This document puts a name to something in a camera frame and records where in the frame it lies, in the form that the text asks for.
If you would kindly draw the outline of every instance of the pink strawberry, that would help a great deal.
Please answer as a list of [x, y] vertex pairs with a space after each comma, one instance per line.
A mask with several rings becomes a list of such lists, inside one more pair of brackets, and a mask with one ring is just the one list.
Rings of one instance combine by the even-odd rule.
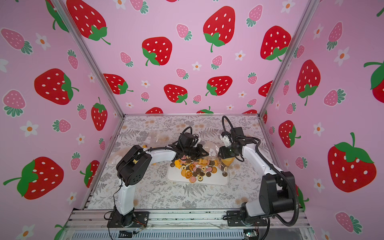
[[331, 51], [332, 49], [334, 49], [336, 47], [337, 41], [341, 38], [342, 34], [343, 34], [343, 23], [338, 22], [333, 27], [331, 33], [328, 36], [328, 41], [329, 41], [329, 42], [327, 42], [328, 51]]
[[298, 157], [295, 161], [296, 166], [300, 169], [307, 168], [308, 162], [304, 157]]
[[188, 79], [189, 78], [188, 73], [184, 69], [178, 68], [178, 69], [176, 69], [176, 73], [179, 76], [179, 78], [182, 78], [182, 79]]
[[188, 27], [183, 24], [178, 24], [176, 26], [177, 34], [179, 37], [184, 38], [184, 40], [189, 41], [192, 39], [192, 33], [188, 30]]
[[330, 107], [334, 107], [336, 103], [340, 104], [345, 100], [347, 94], [343, 89], [331, 90], [324, 98], [324, 104]]
[[143, 92], [140, 96], [141, 100], [143, 100], [144, 102], [147, 102], [149, 100], [149, 93], [147, 92]]
[[79, 167], [79, 165], [80, 165], [80, 153], [75, 152], [71, 160], [72, 171], [75, 171]]
[[288, 90], [289, 90], [289, 81], [285, 80], [284, 87], [283, 87], [283, 94], [284, 94], [284, 96], [287, 95]]
[[100, 149], [104, 151], [105, 150], [105, 141], [103, 138], [99, 139], [99, 145], [100, 145]]
[[255, 105], [256, 102], [257, 102], [257, 99], [256, 99], [256, 98], [254, 98], [254, 99], [252, 99], [252, 100], [249, 100], [249, 102], [248, 102], [248, 104], [247, 104], [247, 108], [251, 108], [251, 107], [253, 107], [253, 105]]
[[87, 119], [87, 110], [84, 108], [84, 105], [82, 104], [77, 105], [77, 111], [79, 111], [79, 117], [82, 120]]
[[65, 133], [67, 132], [68, 130], [71, 129], [71, 124], [65, 120], [65, 119], [62, 119], [62, 120], [56, 120], [55, 122], [53, 122], [53, 130], [55, 130], [56, 132], [62, 132], [62, 133]]
[[120, 53], [120, 59], [123, 63], [125, 63], [125, 65], [127, 67], [130, 67], [130, 68], [133, 67], [133, 62], [132, 62], [131, 57], [128, 54], [126, 54], [125, 52]]
[[254, 7], [248, 14], [247, 18], [247, 25], [248, 27], [253, 27], [256, 25], [256, 22], [260, 20], [263, 13], [263, 5], [259, 4], [256, 7]]
[[77, 67], [79, 66], [79, 61], [76, 58], [76, 54], [74, 53], [74, 51], [72, 51], [72, 49], [70, 49], [68, 50], [68, 55], [68, 62], [73, 67], [73, 69], [77, 69]]
[[22, 94], [17, 90], [10, 90], [4, 97], [3, 103], [6, 105], [4, 111], [11, 117], [20, 116], [24, 113], [22, 110], [25, 108], [25, 100]]
[[287, 107], [287, 114], [291, 115], [294, 111], [296, 111], [296, 103], [290, 103]]
[[354, 218], [352, 215], [348, 216], [345, 212], [338, 212], [335, 214], [336, 221], [348, 232], [360, 234], [362, 231], [362, 226], [359, 224], [359, 221]]
[[219, 66], [223, 63], [223, 56], [222, 55], [218, 55], [216, 57], [214, 57], [214, 59], [212, 59], [212, 64], [211, 64], [211, 68], [213, 70], [216, 70], [219, 68]]
[[250, 74], [248, 75], [248, 82], [249, 82], [250, 84], [255, 84], [256, 81], [257, 81], [256, 73], [250, 73]]
[[193, 103], [199, 104], [201, 102], [201, 95], [196, 95], [193, 97]]

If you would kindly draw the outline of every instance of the red strawberry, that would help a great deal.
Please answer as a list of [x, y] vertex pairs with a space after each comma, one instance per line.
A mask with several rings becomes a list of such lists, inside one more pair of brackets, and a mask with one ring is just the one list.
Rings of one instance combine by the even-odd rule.
[[328, 36], [328, 41], [327, 42], [327, 49], [328, 51], [331, 51], [334, 49], [337, 45], [337, 40], [341, 38], [341, 35], [343, 34], [343, 23], [338, 22], [336, 25], [333, 27], [332, 31], [330, 32]]
[[56, 188], [63, 178], [64, 171], [57, 163], [47, 157], [38, 157], [23, 168], [21, 177], [7, 180], [3, 185], [20, 179], [17, 191], [22, 197], [32, 200]]
[[217, 10], [208, 18], [203, 26], [205, 40], [213, 45], [220, 47], [227, 44], [235, 32], [235, 11], [229, 6]]
[[23, 95], [17, 90], [10, 90], [3, 97], [3, 103], [6, 105], [4, 111], [13, 118], [19, 117], [24, 113], [22, 109], [25, 108], [25, 100]]
[[91, 185], [91, 182], [93, 180], [93, 177], [95, 176], [95, 173], [97, 171], [97, 168], [99, 167], [99, 164], [100, 164], [99, 161], [93, 160], [90, 164], [88, 164], [85, 170], [85, 173], [82, 173], [80, 171], [81, 174], [85, 175], [84, 183], [87, 186], [87, 188], [89, 188], [89, 186]]
[[67, 8], [81, 35], [94, 41], [107, 36], [107, 24], [102, 15], [81, 0], [67, 0]]
[[160, 36], [156, 38], [145, 39], [142, 43], [143, 54], [148, 61], [154, 65], [165, 65], [168, 63], [170, 54], [172, 53], [172, 43], [166, 37]]
[[262, 95], [263, 97], [266, 97], [266, 95], [268, 94], [269, 92], [269, 89], [271, 88], [272, 86], [272, 82], [273, 81], [270, 81], [264, 85], [262, 85], [260, 88], [259, 88], [259, 94]]
[[341, 142], [328, 152], [328, 165], [332, 181], [344, 192], [353, 192], [368, 185], [376, 177], [376, 167], [368, 153], [355, 147], [355, 134], [351, 132], [353, 145]]
[[72, 155], [72, 160], [71, 160], [71, 168], [72, 171], [75, 171], [80, 165], [80, 153], [75, 152]]
[[187, 105], [185, 100], [188, 97], [188, 92], [185, 88], [177, 85], [167, 84], [164, 86], [164, 92], [167, 95], [169, 101], [173, 103], [182, 103], [184, 101]]
[[290, 120], [280, 124], [278, 131], [283, 144], [287, 148], [290, 148], [295, 144], [295, 138], [301, 138], [301, 136], [296, 137], [296, 128]]
[[219, 77], [213, 77], [208, 80], [207, 82], [207, 92], [211, 93], [214, 96], [221, 96], [224, 93], [226, 93], [229, 89], [229, 87], [232, 85], [232, 78], [229, 76], [219, 76]]
[[307, 106], [308, 96], [314, 94], [320, 84], [320, 71], [312, 60], [303, 63], [296, 83], [296, 92], [301, 98], [306, 98], [304, 106]]
[[158, 108], [158, 107], [154, 107], [154, 108], [151, 108], [149, 109], [146, 114], [163, 114], [163, 110], [161, 110], [161, 108]]
[[273, 26], [264, 35], [260, 55], [262, 59], [273, 60], [283, 55], [291, 42], [291, 35], [282, 27]]
[[73, 67], [73, 69], [77, 69], [77, 67], [79, 66], [79, 61], [76, 58], [76, 54], [74, 53], [74, 51], [72, 51], [72, 49], [70, 49], [68, 50], [68, 55], [68, 62]]
[[368, 62], [364, 67], [369, 65], [380, 65], [371, 76], [371, 90], [373, 96], [380, 102], [384, 103], [384, 61], [383, 63]]
[[20, 33], [7, 28], [1, 28], [0, 31], [3, 38], [12, 48], [20, 50], [22, 53], [28, 55], [33, 52], [31, 44], [28, 41], [24, 41], [24, 38]]
[[87, 119], [87, 110], [84, 108], [84, 105], [82, 104], [77, 105], [77, 111], [79, 111], [79, 117], [82, 120]]
[[99, 103], [95, 103], [91, 109], [91, 117], [95, 128], [98, 131], [101, 131], [107, 121], [108, 112], [107, 109], [105, 109], [105, 106], [101, 104], [100, 98]]
[[35, 79], [36, 92], [45, 99], [59, 105], [68, 104], [73, 97], [71, 80], [62, 70], [53, 68]]
[[348, 232], [360, 234], [362, 232], [362, 226], [359, 221], [352, 215], [348, 216], [345, 212], [338, 212], [335, 214], [336, 221]]

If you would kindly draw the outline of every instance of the pink wallpaper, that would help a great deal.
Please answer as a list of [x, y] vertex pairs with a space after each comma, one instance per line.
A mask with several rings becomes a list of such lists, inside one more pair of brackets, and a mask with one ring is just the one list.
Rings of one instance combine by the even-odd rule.
[[67, 0], [130, 113], [256, 113], [307, 0]]
[[56, 239], [118, 118], [49, 2], [5, 2], [0, 29], [1, 239]]
[[267, 110], [317, 239], [382, 239], [383, 7], [322, 1]]

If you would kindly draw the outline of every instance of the strawberry print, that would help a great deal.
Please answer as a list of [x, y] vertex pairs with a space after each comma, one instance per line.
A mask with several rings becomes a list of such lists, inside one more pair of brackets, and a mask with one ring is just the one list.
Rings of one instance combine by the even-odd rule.
[[287, 148], [290, 148], [295, 144], [296, 138], [301, 138], [301, 136], [296, 137], [296, 127], [290, 120], [280, 124], [278, 132], [284, 146]]
[[60, 69], [53, 68], [35, 79], [35, 90], [43, 98], [59, 105], [68, 104], [73, 97], [71, 80]]
[[248, 27], [253, 27], [256, 25], [256, 22], [260, 20], [263, 13], [263, 5], [259, 4], [256, 7], [254, 7], [248, 14], [247, 18], [247, 25]]
[[33, 52], [31, 44], [28, 41], [24, 41], [24, 38], [20, 33], [7, 28], [1, 28], [0, 32], [12, 48], [20, 50], [22, 53], [28, 55]]
[[203, 26], [205, 40], [211, 43], [211, 53], [213, 45], [220, 47], [231, 41], [234, 32], [235, 11], [229, 6], [217, 10]]
[[76, 54], [74, 53], [74, 51], [72, 51], [72, 49], [68, 50], [68, 62], [70, 63], [73, 69], [77, 69], [77, 67], [79, 66], [79, 61], [77, 60]]
[[70, 164], [71, 164], [72, 171], [75, 171], [79, 167], [79, 165], [80, 165], [80, 153], [75, 152], [72, 155], [72, 160], [71, 160]]
[[229, 76], [219, 76], [210, 78], [207, 82], [207, 90], [206, 96], [208, 93], [214, 96], [221, 96], [226, 93], [229, 87], [232, 85], [232, 78]]
[[13, 118], [20, 117], [20, 115], [24, 113], [25, 100], [23, 95], [17, 90], [10, 90], [3, 97], [3, 103], [5, 104], [3, 108], [5, 113]]
[[180, 38], [184, 38], [185, 41], [189, 41], [192, 39], [192, 33], [189, 31], [188, 27], [184, 24], [178, 24], [176, 26], [177, 34]]
[[95, 128], [97, 131], [101, 131], [108, 118], [108, 112], [107, 109], [103, 104], [101, 104], [100, 98], [98, 103], [95, 103], [91, 109], [91, 117], [93, 124], [95, 125]]
[[260, 55], [262, 59], [273, 60], [283, 55], [291, 42], [291, 35], [280, 26], [271, 27], [264, 35]]
[[64, 178], [63, 169], [52, 159], [38, 157], [22, 170], [22, 176], [7, 180], [3, 185], [20, 179], [17, 191], [22, 197], [32, 200], [44, 196], [56, 188]]
[[154, 65], [163, 66], [168, 63], [172, 53], [171, 41], [163, 36], [145, 39], [142, 43], [143, 54]]
[[328, 42], [327, 42], [327, 50], [331, 51], [334, 49], [337, 45], [337, 41], [341, 38], [341, 35], [343, 34], [343, 23], [338, 22], [333, 27], [332, 31], [330, 32], [328, 36]]
[[222, 55], [218, 55], [216, 57], [214, 57], [214, 59], [212, 59], [212, 64], [211, 64], [211, 68], [213, 70], [216, 70], [219, 68], [219, 66], [223, 63], [223, 56]]
[[330, 107], [336, 106], [345, 100], [346, 93], [342, 89], [331, 90], [324, 98], [324, 104]]
[[103, 75], [114, 94], [120, 95], [126, 93], [127, 91], [133, 92], [133, 90], [128, 90], [127, 82], [119, 75], [106, 73]]
[[355, 147], [355, 134], [351, 132], [352, 146], [341, 142], [328, 152], [328, 165], [335, 186], [344, 192], [353, 192], [368, 185], [376, 177], [376, 167], [368, 153]]
[[62, 119], [54, 121], [52, 127], [56, 132], [65, 133], [71, 129], [71, 124], [67, 120]]
[[370, 65], [380, 65], [371, 75], [371, 90], [373, 96], [379, 101], [384, 103], [384, 61], [383, 63], [368, 62], [364, 67]]
[[338, 212], [335, 214], [335, 218], [336, 221], [348, 232], [361, 234], [362, 226], [360, 225], [359, 221], [352, 215], [349, 216], [345, 212]]
[[248, 80], [247, 80], [250, 84], [255, 84], [256, 81], [257, 81], [257, 76], [256, 76], [256, 73], [250, 73], [248, 74]]
[[167, 84], [164, 86], [164, 93], [167, 95], [169, 101], [173, 103], [185, 102], [187, 105], [185, 100], [188, 97], [188, 92], [185, 88], [173, 84]]
[[98, 11], [81, 0], [67, 0], [66, 4], [81, 35], [94, 41], [102, 39], [111, 45], [103, 39], [107, 36], [107, 24]]
[[182, 79], [188, 79], [189, 78], [188, 73], [184, 69], [181, 69], [181, 68], [176, 69], [176, 74], [179, 78], [182, 78]]
[[93, 180], [93, 177], [95, 176], [95, 173], [99, 167], [99, 164], [100, 164], [99, 161], [93, 160], [90, 164], [88, 164], [88, 166], [85, 170], [85, 173], [80, 171], [80, 173], [82, 175], [85, 175], [84, 176], [84, 183], [87, 186], [87, 188], [90, 187], [92, 180]]
[[303, 63], [296, 83], [296, 92], [301, 98], [306, 98], [304, 106], [307, 106], [308, 96], [314, 94], [320, 84], [320, 71], [312, 60]]
[[125, 52], [120, 52], [120, 59], [129, 68], [133, 67], [133, 61], [131, 57]]

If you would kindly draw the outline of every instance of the table surface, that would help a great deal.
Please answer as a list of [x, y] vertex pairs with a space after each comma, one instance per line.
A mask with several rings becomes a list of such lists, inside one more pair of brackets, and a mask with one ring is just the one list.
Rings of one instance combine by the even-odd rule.
[[[259, 149], [271, 159], [258, 118], [254, 115], [229, 115], [234, 127], [242, 127], [246, 136], [261, 139]], [[176, 141], [188, 126], [202, 139], [203, 146], [223, 143], [221, 115], [165, 115], [126, 116], [111, 157], [117, 158], [123, 148], [144, 145], [149, 135], [157, 134], [164, 146]], [[235, 161], [229, 166], [229, 183], [226, 186], [171, 182], [167, 180], [169, 161], [149, 165], [143, 179], [136, 185], [136, 209], [228, 209], [238, 208], [243, 202], [257, 199], [261, 178], [252, 165]], [[113, 193], [118, 190], [116, 164], [107, 163], [95, 188], [88, 209], [113, 209]]]

